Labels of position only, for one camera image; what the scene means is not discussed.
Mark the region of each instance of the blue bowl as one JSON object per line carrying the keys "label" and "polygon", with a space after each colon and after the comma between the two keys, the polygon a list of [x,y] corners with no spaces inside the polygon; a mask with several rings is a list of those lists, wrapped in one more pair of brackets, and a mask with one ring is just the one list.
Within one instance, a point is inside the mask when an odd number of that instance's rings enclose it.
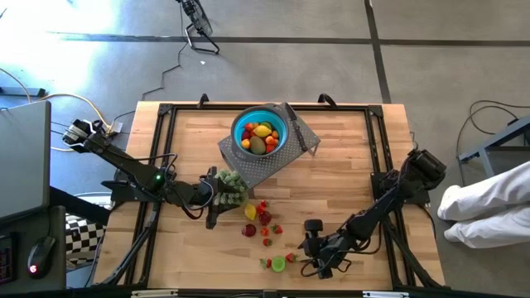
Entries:
{"label": "blue bowl", "polygon": [[[286,120],[275,111],[276,104],[264,104],[262,106],[247,108],[242,111],[232,123],[232,142],[235,146],[232,146],[233,149],[237,152],[242,152],[243,154],[236,154],[237,157],[244,160],[255,160],[258,158],[263,158],[271,156],[282,149],[287,142],[288,130]],[[241,146],[241,141],[243,137],[243,132],[245,131],[245,124],[247,123],[264,123],[268,122],[272,125],[272,130],[278,132],[279,143],[274,148],[272,152],[263,155],[255,155],[251,151],[243,148]]]}

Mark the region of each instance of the sneaker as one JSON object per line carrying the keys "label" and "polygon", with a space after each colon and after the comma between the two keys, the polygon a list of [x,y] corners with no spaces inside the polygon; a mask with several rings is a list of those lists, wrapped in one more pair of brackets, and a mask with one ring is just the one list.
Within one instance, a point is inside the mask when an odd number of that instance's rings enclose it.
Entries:
{"label": "sneaker", "polygon": [[455,192],[457,190],[461,189],[458,185],[452,185],[447,188],[447,190],[444,192],[444,194],[441,197],[440,207],[438,208],[438,211],[436,214],[438,215],[438,218],[442,220],[446,220],[445,212],[449,206],[455,201]]}

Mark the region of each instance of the green lime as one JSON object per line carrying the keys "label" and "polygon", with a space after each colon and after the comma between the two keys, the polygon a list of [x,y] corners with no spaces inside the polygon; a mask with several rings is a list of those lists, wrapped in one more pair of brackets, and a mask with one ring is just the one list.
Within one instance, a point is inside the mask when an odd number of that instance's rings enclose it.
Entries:
{"label": "green lime", "polygon": [[285,269],[285,258],[273,257],[272,258],[272,269],[275,272],[282,272]]}

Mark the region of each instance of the checkered cloth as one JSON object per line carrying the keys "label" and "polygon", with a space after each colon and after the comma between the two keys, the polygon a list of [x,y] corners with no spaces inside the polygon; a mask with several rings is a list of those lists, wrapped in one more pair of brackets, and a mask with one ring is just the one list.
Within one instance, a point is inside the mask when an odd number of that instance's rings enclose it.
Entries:
{"label": "checkered cloth", "polygon": [[[99,240],[105,234],[107,227],[99,223],[93,223],[74,215],[66,216],[66,258],[74,252],[95,252]],[[71,258],[69,262],[78,266],[86,263],[91,258]]]}

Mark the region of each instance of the keyboard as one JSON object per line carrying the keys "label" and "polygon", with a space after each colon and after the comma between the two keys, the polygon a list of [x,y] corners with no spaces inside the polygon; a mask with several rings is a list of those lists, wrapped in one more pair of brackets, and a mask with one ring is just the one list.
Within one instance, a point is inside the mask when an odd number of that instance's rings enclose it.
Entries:
{"label": "keyboard", "polygon": [[0,235],[0,285],[15,280],[14,234]]}

